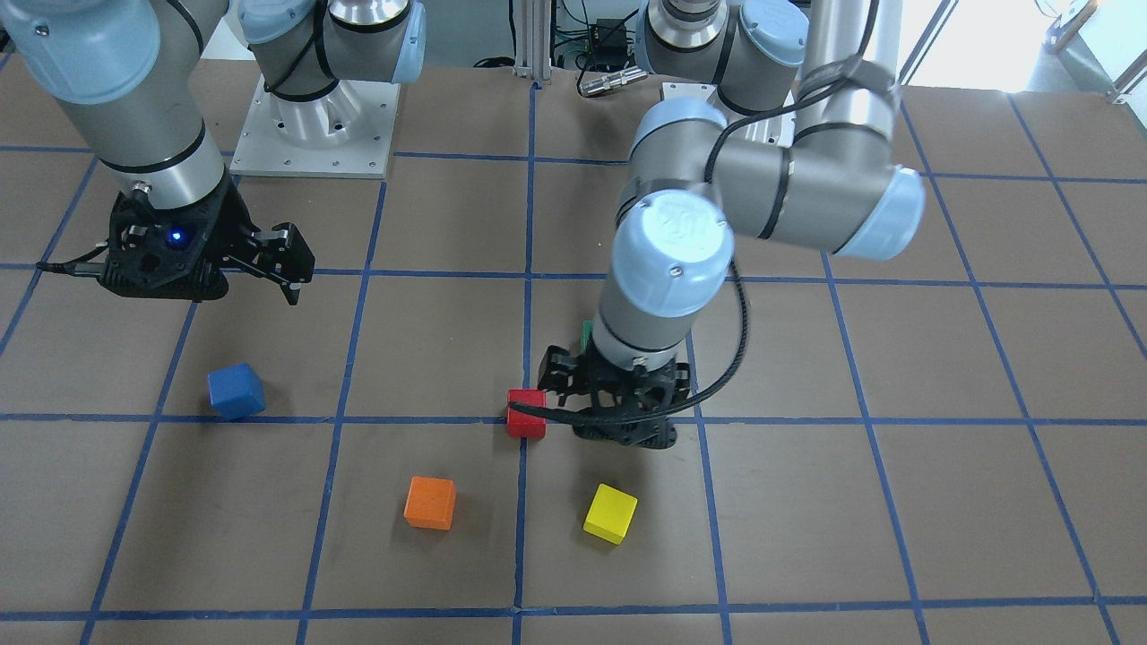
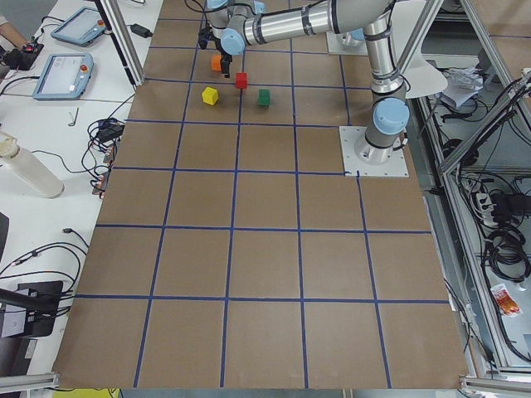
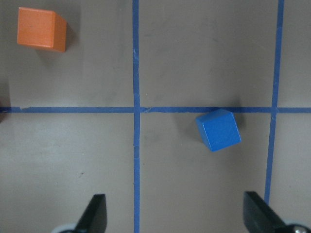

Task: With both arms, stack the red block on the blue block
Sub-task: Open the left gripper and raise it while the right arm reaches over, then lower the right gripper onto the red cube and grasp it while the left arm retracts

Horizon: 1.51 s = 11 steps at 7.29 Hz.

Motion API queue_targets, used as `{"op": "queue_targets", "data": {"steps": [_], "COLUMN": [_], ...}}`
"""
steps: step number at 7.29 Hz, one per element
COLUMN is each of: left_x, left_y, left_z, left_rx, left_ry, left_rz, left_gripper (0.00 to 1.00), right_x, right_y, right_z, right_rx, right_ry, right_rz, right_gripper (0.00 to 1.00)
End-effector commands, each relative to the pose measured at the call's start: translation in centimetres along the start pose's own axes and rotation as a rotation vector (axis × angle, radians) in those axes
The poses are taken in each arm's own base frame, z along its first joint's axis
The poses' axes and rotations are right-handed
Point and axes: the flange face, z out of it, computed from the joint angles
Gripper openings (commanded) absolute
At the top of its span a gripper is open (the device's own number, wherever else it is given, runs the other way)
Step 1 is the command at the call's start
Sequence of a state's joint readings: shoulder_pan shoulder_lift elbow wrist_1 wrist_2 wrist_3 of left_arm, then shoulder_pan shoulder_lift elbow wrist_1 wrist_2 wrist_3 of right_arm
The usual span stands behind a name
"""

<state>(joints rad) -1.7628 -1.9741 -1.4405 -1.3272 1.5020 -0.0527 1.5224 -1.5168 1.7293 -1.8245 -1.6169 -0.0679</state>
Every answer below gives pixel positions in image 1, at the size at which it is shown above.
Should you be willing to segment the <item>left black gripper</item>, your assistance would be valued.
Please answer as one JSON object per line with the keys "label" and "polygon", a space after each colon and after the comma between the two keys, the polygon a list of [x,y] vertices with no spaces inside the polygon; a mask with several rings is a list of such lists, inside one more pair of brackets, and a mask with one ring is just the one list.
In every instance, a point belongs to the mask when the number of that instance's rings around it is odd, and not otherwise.
{"label": "left black gripper", "polygon": [[590,396],[590,407],[543,407],[512,401],[512,423],[565,423],[582,438],[612,441],[625,446],[663,450],[677,441],[665,409],[687,401],[690,393],[688,363],[670,362],[656,370],[642,365],[623,370],[587,345],[575,357],[565,348],[549,345],[539,367],[538,388],[557,395],[565,405],[571,396]]}

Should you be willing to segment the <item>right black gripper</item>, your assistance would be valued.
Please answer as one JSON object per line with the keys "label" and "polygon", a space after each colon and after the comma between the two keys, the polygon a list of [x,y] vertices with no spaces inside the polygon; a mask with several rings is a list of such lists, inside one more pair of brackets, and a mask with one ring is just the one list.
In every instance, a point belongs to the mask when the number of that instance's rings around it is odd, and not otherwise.
{"label": "right black gripper", "polygon": [[279,286],[298,305],[315,254],[294,223],[257,231],[231,174],[188,205],[163,210],[143,192],[119,194],[109,222],[108,258],[97,283],[119,297],[219,300],[224,269]]}

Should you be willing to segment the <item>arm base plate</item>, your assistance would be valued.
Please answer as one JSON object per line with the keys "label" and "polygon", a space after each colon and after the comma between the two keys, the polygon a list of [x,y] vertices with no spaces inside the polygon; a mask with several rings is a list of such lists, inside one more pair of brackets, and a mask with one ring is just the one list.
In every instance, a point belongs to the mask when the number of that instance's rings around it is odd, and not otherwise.
{"label": "arm base plate", "polygon": [[702,103],[721,110],[728,121],[749,118],[750,116],[774,118],[794,112],[794,109],[791,109],[791,104],[794,104],[791,91],[788,91],[781,106],[762,107],[762,109],[751,109],[735,102],[728,102],[726,99],[721,94],[721,86],[717,84],[663,81],[662,99],[649,111],[655,115],[655,118],[662,118],[663,121],[671,117],[699,116],[705,111],[704,107],[701,107]]}
{"label": "arm base plate", "polygon": [[255,87],[231,172],[273,178],[384,179],[399,84],[340,81],[327,98],[291,102]]}

